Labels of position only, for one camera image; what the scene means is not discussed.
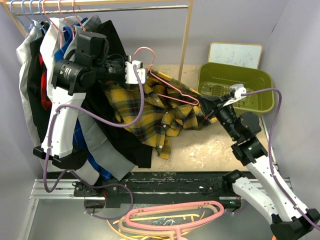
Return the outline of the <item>yellow plaid flannel shirt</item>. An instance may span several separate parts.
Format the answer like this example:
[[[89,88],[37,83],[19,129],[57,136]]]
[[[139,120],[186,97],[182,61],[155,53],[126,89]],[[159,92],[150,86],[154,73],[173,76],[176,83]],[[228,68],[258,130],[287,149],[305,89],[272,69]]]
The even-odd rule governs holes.
[[[153,71],[145,84],[144,108],[139,120],[126,127],[145,145],[155,148],[157,155],[168,159],[171,154],[171,138],[183,130],[201,131],[217,121],[208,119],[200,106],[190,104],[191,99],[183,97],[171,86],[184,94],[197,98],[194,89],[160,72]],[[115,119],[120,124],[131,123],[140,110],[141,96],[137,84],[117,85],[111,81],[102,87],[103,92],[114,110]]]

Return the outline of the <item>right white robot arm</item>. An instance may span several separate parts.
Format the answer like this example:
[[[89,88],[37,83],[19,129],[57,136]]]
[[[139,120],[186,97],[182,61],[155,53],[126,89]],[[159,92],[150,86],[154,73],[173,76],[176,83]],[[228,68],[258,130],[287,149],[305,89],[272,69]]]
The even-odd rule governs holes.
[[[199,97],[201,110],[207,118],[215,117],[234,142],[235,158],[259,181],[262,190],[239,170],[223,177],[222,190],[228,196],[237,194],[252,205],[269,223],[277,240],[298,240],[319,229],[320,213],[307,207],[290,189],[276,170],[273,159],[257,138],[259,116],[253,112],[237,115],[233,96]]]

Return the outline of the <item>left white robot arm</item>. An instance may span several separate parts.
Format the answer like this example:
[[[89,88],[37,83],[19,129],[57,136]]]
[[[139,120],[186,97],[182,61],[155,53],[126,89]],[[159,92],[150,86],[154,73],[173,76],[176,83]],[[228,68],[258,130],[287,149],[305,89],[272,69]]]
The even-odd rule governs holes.
[[[79,112],[115,128],[126,127],[126,124],[108,121],[102,115],[82,108],[88,89],[109,75],[106,67],[108,52],[107,37],[87,31],[78,36],[77,48],[73,51],[74,61],[63,59],[54,65],[48,128],[41,145],[33,149],[33,154],[44,160],[44,181],[47,180],[48,164],[52,163],[63,173],[71,172],[84,181],[85,190],[91,196],[101,194],[103,184],[98,180],[98,171],[88,161],[88,151],[73,144]]]

